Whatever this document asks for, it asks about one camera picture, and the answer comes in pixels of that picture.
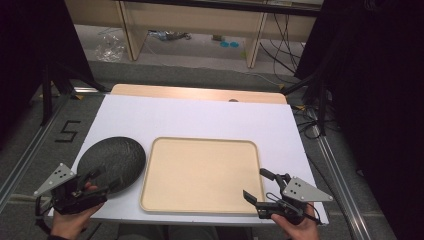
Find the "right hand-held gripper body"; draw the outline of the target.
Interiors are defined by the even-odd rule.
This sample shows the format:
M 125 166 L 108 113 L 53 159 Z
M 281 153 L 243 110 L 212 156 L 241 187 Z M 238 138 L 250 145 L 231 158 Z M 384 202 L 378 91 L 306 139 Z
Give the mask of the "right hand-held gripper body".
M 313 202 L 329 202 L 334 198 L 305 182 L 299 177 L 291 177 L 289 174 L 275 174 L 274 180 L 280 188 L 280 197 L 272 193 L 266 196 L 269 202 L 258 202 L 255 208 L 260 219 L 270 219 L 272 214 L 285 217 L 293 225 L 298 225 L 304 219 L 310 219 L 321 224 L 320 215 L 313 217 L 306 212 L 307 206 Z

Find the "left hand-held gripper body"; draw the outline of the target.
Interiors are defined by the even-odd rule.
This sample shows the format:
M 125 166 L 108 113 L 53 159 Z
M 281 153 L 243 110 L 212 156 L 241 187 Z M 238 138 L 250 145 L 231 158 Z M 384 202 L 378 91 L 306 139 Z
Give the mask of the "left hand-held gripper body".
M 101 174 L 105 172 L 104 166 L 95 168 L 100 168 Z M 95 190 L 86 188 L 83 191 L 77 189 L 77 182 L 81 175 L 74 173 L 65 164 L 60 163 L 47 180 L 34 192 L 34 196 L 40 197 L 49 192 L 53 208 L 62 215 L 77 214 L 106 202 L 107 194 L 100 192 L 97 188 Z

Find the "black oval plate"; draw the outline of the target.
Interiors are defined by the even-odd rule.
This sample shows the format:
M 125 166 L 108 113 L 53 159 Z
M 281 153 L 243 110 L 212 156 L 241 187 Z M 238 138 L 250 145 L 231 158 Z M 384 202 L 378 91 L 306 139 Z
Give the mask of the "black oval plate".
M 120 191 L 108 194 L 114 198 L 139 179 L 146 162 L 145 150 L 136 140 L 129 137 L 110 137 L 95 143 L 83 153 L 77 164 L 77 172 L 84 174 L 95 167 L 104 166 L 105 172 L 91 183 L 96 185 L 120 179 Z

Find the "person's right hand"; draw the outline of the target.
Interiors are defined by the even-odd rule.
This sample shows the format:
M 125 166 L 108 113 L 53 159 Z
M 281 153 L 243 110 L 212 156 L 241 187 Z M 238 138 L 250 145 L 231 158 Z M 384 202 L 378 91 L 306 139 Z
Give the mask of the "person's right hand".
M 292 240 L 320 240 L 317 224 L 304 219 L 298 225 L 293 225 L 285 217 L 272 214 L 271 219 L 281 227 Z

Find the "person's left hand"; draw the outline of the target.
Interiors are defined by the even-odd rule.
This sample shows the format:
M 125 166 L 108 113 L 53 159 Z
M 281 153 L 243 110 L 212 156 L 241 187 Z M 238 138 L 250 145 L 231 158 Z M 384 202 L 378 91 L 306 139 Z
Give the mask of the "person's left hand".
M 103 203 L 100 203 L 71 215 L 62 215 L 54 211 L 52 228 L 47 240 L 77 240 L 82 231 L 88 227 L 91 216 L 102 206 Z

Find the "beige rectangular tray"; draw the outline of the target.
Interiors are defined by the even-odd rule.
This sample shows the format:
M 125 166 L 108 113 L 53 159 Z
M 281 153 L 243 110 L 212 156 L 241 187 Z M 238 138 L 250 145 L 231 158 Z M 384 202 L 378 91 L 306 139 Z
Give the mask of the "beige rectangular tray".
M 243 193 L 264 199 L 251 141 L 160 137 L 153 142 L 140 198 L 159 213 L 254 214 Z

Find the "black metal stand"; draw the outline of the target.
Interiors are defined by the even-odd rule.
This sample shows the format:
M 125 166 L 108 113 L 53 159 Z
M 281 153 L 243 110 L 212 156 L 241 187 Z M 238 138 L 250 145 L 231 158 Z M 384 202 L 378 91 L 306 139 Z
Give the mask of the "black metal stand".
M 295 83 L 288 88 L 283 88 L 280 93 L 288 96 L 289 94 L 301 89 L 302 87 L 306 88 L 302 97 L 302 101 L 306 105 L 317 103 L 318 115 L 316 117 L 316 126 L 319 130 L 318 136 L 325 136 L 325 112 L 327 105 L 327 89 L 325 79 L 320 74 L 313 73 L 305 79 L 300 80 L 298 83 Z
M 54 84 L 61 95 L 69 95 L 75 92 L 74 86 L 70 82 L 71 79 L 81 80 L 101 93 L 111 91 L 110 88 L 107 88 L 94 80 L 91 70 L 88 70 L 88 72 L 85 73 L 60 62 L 53 61 L 46 63 L 42 69 L 42 126 L 45 126 L 53 115 L 51 84 Z

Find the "white board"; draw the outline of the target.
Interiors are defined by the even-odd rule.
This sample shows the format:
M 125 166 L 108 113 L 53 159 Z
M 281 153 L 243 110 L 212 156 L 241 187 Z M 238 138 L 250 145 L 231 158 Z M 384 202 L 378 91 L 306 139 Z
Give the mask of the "white board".
M 88 149 L 100 140 L 125 136 L 136 140 L 150 155 L 160 137 L 253 142 L 260 168 L 315 182 L 287 104 L 242 103 L 172 98 L 108 95 L 97 112 L 82 145 Z M 259 226 L 254 214 L 159 213 L 144 210 L 140 198 L 145 171 L 126 191 L 110 198 L 94 214 L 99 221 L 129 223 Z M 264 194 L 278 186 L 262 177 Z

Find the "wooden table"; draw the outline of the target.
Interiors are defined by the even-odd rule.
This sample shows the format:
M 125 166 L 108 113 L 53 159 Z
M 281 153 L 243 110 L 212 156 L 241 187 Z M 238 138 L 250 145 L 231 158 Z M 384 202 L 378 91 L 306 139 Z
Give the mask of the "wooden table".
M 287 103 L 286 97 L 280 93 L 134 84 L 116 84 L 112 88 L 111 94 L 158 98 L 214 100 L 225 102 L 267 104 Z

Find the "black curtain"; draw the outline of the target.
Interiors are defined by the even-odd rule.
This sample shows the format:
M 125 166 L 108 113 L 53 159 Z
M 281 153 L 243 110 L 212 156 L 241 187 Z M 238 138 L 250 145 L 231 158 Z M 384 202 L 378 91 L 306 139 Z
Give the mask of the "black curtain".
M 296 75 L 321 64 L 397 240 L 424 240 L 424 0 L 323 0 Z
M 41 84 L 70 93 L 72 79 L 102 88 L 65 0 L 0 0 L 0 148 Z

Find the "clear plastic bag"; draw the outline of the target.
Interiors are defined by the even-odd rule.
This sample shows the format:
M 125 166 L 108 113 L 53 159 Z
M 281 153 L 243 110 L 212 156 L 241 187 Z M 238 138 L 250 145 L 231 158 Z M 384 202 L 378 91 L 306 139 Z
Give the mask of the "clear plastic bag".
M 123 41 L 111 33 L 102 34 L 96 46 L 95 56 L 99 61 L 120 62 L 125 51 Z

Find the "crumpled plastic wrapper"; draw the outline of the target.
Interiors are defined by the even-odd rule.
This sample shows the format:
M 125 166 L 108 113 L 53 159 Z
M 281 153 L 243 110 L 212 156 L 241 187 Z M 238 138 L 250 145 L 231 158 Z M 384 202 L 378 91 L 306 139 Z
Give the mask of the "crumpled plastic wrapper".
M 185 32 L 173 32 L 173 31 L 156 31 L 149 30 L 148 35 L 157 38 L 161 41 L 173 41 L 179 39 L 190 40 L 191 34 Z

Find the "light wooden desk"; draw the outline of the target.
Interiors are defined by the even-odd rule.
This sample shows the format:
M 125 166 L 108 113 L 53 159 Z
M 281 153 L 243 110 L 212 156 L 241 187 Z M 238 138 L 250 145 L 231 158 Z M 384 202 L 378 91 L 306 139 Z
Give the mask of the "light wooden desk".
M 294 13 L 273 15 L 260 11 L 207 9 L 201 7 L 134 3 L 115 0 L 65 0 L 75 24 L 120 27 L 128 57 L 135 61 L 149 30 L 242 37 L 247 66 L 255 66 L 262 39 L 278 39 L 288 31 L 292 42 L 308 40 L 316 19 Z

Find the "metal floor rail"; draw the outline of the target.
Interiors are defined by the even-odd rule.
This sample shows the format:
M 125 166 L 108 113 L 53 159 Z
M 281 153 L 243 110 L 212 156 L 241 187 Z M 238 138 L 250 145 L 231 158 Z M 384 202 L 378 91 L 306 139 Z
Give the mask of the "metal floor rail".
M 74 163 L 103 98 L 54 93 L 53 114 L 43 121 L 42 93 L 34 94 L 0 145 L 0 213 L 14 202 L 31 202 L 59 164 Z
M 335 188 L 338 193 L 339 203 L 344 209 L 345 216 L 347 217 L 347 225 L 352 230 L 355 240 L 371 240 L 371 235 L 362 217 L 360 210 L 353 198 L 353 195 L 348 187 L 347 181 L 343 177 L 341 169 L 337 163 L 336 157 L 330 147 L 324 130 L 318 125 L 313 127 L 313 132 L 317 138 L 318 145 L 323 154 L 325 163 L 329 169 L 330 176 L 334 182 Z

